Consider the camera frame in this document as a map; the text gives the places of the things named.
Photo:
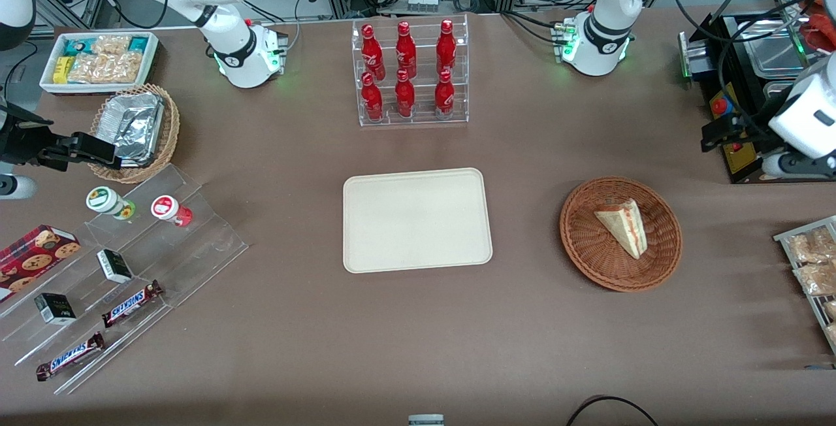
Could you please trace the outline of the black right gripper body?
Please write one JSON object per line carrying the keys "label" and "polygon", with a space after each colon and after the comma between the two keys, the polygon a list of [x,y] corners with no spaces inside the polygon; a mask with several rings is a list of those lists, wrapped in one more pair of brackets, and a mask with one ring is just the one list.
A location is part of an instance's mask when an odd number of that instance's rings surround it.
{"label": "black right gripper body", "polygon": [[34,114],[18,105],[2,105],[1,161],[14,165],[66,169],[64,161],[44,158],[42,153],[56,145],[59,137],[50,129],[53,120]]}

